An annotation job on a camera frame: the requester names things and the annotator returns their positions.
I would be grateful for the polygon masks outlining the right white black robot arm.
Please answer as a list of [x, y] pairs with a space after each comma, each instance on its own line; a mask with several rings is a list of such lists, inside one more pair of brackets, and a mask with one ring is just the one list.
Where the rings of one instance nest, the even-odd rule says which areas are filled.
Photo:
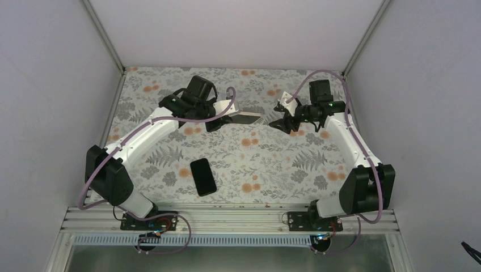
[[315, 231], [324, 229], [329, 218], [375, 211], [380, 220], [388, 207], [392, 193], [395, 170], [383, 164], [367, 147], [355, 127], [352, 115], [344, 101], [336, 101], [328, 80], [309, 83], [310, 103], [303, 105], [288, 92], [278, 95], [276, 112], [281, 119], [269, 123], [270, 127], [284, 133], [298, 131], [302, 123], [318, 125], [333, 137], [343, 159], [351, 171], [336, 195], [317, 199], [308, 208], [307, 223]]

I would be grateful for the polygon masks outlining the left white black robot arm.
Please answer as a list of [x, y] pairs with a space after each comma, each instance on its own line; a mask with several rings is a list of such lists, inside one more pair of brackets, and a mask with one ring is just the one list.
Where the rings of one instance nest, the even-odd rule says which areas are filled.
[[200, 76], [193, 76], [186, 88], [162, 98], [158, 106], [133, 130], [113, 143], [92, 146], [86, 155], [85, 185], [77, 207], [87, 210], [96, 203], [84, 204], [92, 189], [109, 203], [127, 212], [145, 230], [158, 221], [157, 206], [133, 184], [130, 169], [162, 138], [186, 123], [205, 124], [216, 130], [222, 122], [239, 113], [236, 90], [227, 88], [227, 98], [219, 100], [215, 85]]

